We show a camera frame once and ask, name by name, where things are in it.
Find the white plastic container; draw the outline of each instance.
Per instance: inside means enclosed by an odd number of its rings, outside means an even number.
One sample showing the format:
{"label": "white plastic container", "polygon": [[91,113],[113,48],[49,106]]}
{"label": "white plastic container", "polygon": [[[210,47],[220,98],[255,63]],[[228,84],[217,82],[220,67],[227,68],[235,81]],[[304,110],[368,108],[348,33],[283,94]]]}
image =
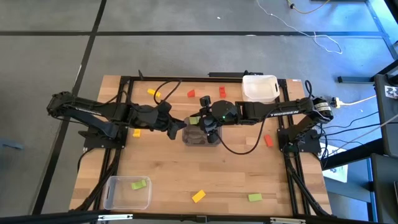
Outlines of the white plastic container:
{"label": "white plastic container", "polygon": [[278,79],[273,75],[245,75],[242,79],[243,101],[269,103],[279,96]]}
{"label": "white plastic container", "polygon": [[[146,187],[134,190],[133,183],[145,180]],[[104,208],[112,209],[146,209],[152,198],[152,182],[146,176],[121,177],[112,176],[105,188]]]}

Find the wooden table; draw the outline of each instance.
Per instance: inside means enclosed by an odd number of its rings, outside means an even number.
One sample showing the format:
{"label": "wooden table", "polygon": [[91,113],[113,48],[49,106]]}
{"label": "wooden table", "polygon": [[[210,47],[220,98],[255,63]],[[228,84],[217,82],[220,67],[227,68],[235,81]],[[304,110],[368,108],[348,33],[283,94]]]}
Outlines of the wooden table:
{"label": "wooden table", "polygon": [[[119,81],[120,76],[104,76],[98,101],[105,102],[116,95]],[[147,89],[156,89],[161,83],[134,82],[132,101],[140,105],[155,105]],[[225,86],[225,100],[242,101],[240,83],[183,82],[168,99],[172,105],[171,115],[184,119],[198,112],[199,98],[205,95],[210,95],[212,102],[221,100],[220,85]],[[162,97],[174,86],[175,83],[165,85],[160,90]],[[287,80],[287,86],[291,100],[305,96],[300,80]],[[187,92],[192,89],[195,89],[196,97],[187,98]],[[295,115],[294,122],[298,123],[302,118],[302,115]],[[223,126],[222,138],[231,149],[247,151],[255,144],[260,125]],[[140,138],[133,138],[133,130],[130,129],[118,175],[146,175],[152,180],[153,188],[149,207],[129,212],[291,216],[286,170],[277,143],[278,127],[277,118],[267,118],[262,135],[270,134],[275,146],[267,147],[262,138],[257,149],[245,156],[232,154],[221,144],[216,147],[186,146],[182,142],[182,131],[172,141],[166,133],[149,130],[142,130]],[[104,149],[95,149],[82,159],[70,208],[79,206],[97,184],[103,156]],[[331,213],[319,161],[308,153],[301,153],[301,161],[309,191],[323,209]],[[191,197],[201,189],[206,196],[194,203]],[[297,186],[295,192],[298,210],[303,213]],[[261,193],[263,200],[249,202],[248,194],[253,193]]]}

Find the concrete floor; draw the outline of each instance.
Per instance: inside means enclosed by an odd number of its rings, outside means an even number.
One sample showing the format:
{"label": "concrete floor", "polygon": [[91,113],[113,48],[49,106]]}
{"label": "concrete floor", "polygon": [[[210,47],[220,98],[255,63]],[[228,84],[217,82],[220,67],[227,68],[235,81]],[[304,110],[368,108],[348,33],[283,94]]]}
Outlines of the concrete floor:
{"label": "concrete floor", "polygon": [[[0,30],[91,30],[100,2],[0,0]],[[299,30],[377,31],[363,2],[330,3],[309,15],[290,10],[285,1],[260,2],[269,13]],[[319,4],[296,2],[304,11]],[[385,16],[382,0],[372,0],[372,4],[377,12],[383,12],[383,26],[395,42],[397,24]],[[265,15],[254,0],[113,0],[105,7],[99,30],[290,31]],[[335,39],[342,55],[325,52],[308,37],[97,37],[79,96],[95,99],[103,75],[137,75],[138,69],[148,76],[192,77],[204,77],[208,72],[261,71],[278,78],[308,79],[315,95],[338,96],[344,102],[373,95],[372,85],[337,84],[336,77],[371,76],[391,63],[384,41],[378,37]],[[0,136],[25,145],[23,151],[0,150],[1,217],[30,211],[59,124],[47,116],[45,107],[51,94],[72,89],[87,41],[87,37],[0,37]],[[325,38],[320,42],[337,50]],[[375,99],[334,110],[330,125],[347,124],[375,111]],[[378,117],[372,116],[353,126],[377,122]],[[78,124],[68,129],[45,213],[68,210],[82,153],[83,138],[77,134],[81,129]],[[338,138],[351,140],[365,131]],[[380,135],[375,132],[360,141]],[[338,213],[333,204],[332,210]]]}

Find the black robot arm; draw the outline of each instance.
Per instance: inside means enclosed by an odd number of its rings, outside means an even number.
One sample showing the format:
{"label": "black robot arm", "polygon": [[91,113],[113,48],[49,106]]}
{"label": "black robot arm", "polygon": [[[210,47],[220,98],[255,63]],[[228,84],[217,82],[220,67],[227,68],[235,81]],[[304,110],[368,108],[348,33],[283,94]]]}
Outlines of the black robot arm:
{"label": "black robot arm", "polygon": [[208,141],[217,140],[216,128],[224,125],[254,125],[266,118],[291,114],[305,114],[299,124],[286,129],[289,143],[300,145],[305,142],[306,134],[318,123],[329,123],[333,113],[321,98],[303,98],[301,100],[265,104],[260,102],[237,101],[235,104],[225,100],[217,101],[210,106],[210,97],[200,99],[202,109],[191,116],[200,116],[199,127],[208,134]]}
{"label": "black robot arm", "polygon": [[47,107],[49,115],[54,118],[69,116],[94,129],[95,133],[80,131],[84,137],[95,134],[108,139],[119,138],[121,126],[167,131],[168,137],[175,139],[177,131],[186,124],[173,118],[169,114],[170,110],[171,105],[166,101],[155,107],[135,103],[99,103],[73,96],[67,91],[54,94]]}

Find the lime green block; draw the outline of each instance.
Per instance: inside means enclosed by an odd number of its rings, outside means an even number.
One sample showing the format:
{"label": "lime green block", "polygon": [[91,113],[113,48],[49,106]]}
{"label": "lime green block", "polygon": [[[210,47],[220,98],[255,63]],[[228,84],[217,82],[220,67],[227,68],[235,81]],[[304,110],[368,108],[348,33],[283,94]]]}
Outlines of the lime green block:
{"label": "lime green block", "polygon": [[248,195],[248,196],[249,196],[249,202],[257,202],[257,201],[261,201],[262,200],[262,197],[261,197],[260,193],[251,194],[251,195]]}
{"label": "lime green block", "polygon": [[189,117],[189,124],[197,124],[199,123],[200,117]]}
{"label": "lime green block", "polygon": [[133,190],[138,190],[138,189],[141,189],[141,188],[146,187],[146,186],[147,186],[147,182],[144,179],[142,179],[141,181],[138,181],[138,182],[135,182],[135,183],[131,184],[131,188]]}

